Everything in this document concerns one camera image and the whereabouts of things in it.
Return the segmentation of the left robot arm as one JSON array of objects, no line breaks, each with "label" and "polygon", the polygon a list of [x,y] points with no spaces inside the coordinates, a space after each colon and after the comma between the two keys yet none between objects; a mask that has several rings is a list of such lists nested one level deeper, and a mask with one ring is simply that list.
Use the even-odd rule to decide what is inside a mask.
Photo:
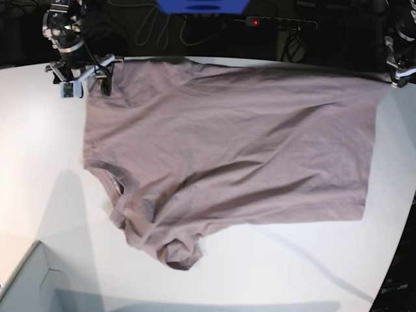
[{"label": "left robot arm", "polygon": [[415,1],[388,1],[386,64],[393,87],[415,83]]}]

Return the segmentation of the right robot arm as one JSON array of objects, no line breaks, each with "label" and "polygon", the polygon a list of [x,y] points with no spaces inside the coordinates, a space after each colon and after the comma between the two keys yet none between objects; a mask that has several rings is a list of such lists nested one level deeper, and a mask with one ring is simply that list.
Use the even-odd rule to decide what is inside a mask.
[{"label": "right robot arm", "polygon": [[45,71],[53,74],[53,84],[59,86],[62,98],[82,98],[83,83],[89,79],[100,81],[104,96],[112,93],[118,58],[113,53],[102,57],[93,54],[85,30],[86,18],[102,6],[102,1],[52,1],[43,16],[42,34],[60,54]]}]

